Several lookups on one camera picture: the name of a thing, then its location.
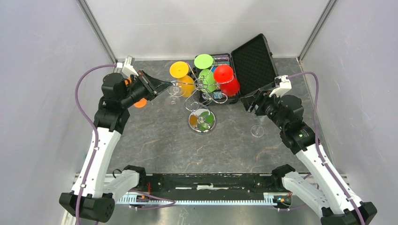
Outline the orange plastic wine glass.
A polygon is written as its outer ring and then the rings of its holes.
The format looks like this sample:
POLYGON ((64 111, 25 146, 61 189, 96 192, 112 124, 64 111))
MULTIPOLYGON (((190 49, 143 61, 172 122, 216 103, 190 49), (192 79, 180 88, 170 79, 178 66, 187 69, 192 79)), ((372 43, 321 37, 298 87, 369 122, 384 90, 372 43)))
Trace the orange plastic wine glass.
MULTIPOLYGON (((134 84, 138 83, 136 81, 133 81, 131 78, 127 78, 124 82, 125 82, 126 88, 130 92, 135 90, 135 88, 133 88, 132 86, 134 84)), ((147 103, 147 99, 144 97, 140 97, 140 98, 136 99, 132 104, 129 104, 129 107, 133 105, 136 108, 142 108, 146 105, 146 103, 147 103)))

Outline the clear wine glass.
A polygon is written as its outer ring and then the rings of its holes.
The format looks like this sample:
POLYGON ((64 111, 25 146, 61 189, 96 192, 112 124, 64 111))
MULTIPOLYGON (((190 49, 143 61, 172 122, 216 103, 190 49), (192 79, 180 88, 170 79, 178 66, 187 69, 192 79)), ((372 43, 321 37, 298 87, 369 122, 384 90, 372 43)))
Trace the clear wine glass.
POLYGON ((262 117, 256 117, 256 124, 254 124, 251 127, 252 136, 257 137, 257 138, 260 138, 260 137, 264 136, 265 129, 263 127, 262 122, 263 122, 262 117))
POLYGON ((166 105, 176 106, 180 104, 181 97, 184 95, 182 84, 172 81, 172 85, 167 89, 169 96, 165 100, 166 105))

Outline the clear wine glass front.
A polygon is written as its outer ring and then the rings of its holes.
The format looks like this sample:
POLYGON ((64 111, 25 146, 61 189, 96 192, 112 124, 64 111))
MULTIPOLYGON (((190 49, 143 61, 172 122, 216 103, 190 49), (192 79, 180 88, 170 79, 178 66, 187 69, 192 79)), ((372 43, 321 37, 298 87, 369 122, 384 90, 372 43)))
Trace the clear wine glass front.
POLYGON ((263 122, 262 117, 256 117, 256 124, 254 124, 251 127, 252 136, 257 137, 257 138, 260 138, 260 137, 264 136, 265 129, 263 127, 262 122, 263 122))

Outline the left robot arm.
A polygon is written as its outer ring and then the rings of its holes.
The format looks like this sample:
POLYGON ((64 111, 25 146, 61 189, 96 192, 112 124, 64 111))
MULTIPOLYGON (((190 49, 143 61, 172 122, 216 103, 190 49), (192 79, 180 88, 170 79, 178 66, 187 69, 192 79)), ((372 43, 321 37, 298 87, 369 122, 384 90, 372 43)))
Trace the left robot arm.
POLYGON ((93 120, 92 140, 82 170, 72 190, 61 193, 60 205, 76 218, 106 223, 115 204, 131 189, 142 191, 147 186, 145 169, 128 165, 113 181, 105 176, 116 144, 129 120, 129 107, 140 100, 151 101, 173 84, 149 76, 145 71, 131 74, 110 73, 103 78, 98 110, 93 120))

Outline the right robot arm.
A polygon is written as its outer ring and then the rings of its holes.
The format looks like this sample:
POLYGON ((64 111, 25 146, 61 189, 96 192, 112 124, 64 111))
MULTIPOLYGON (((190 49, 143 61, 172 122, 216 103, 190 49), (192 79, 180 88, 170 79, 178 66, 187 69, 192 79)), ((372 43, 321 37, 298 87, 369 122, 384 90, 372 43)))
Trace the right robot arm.
POLYGON ((304 121, 302 100, 293 95, 277 97, 257 91, 241 98, 245 109, 268 117, 280 130, 282 143, 309 170, 318 188, 307 182, 290 165, 272 171, 271 186, 276 191, 294 193, 320 218, 323 225, 368 225, 377 214, 372 202, 364 202, 347 185, 329 161, 319 140, 304 121))

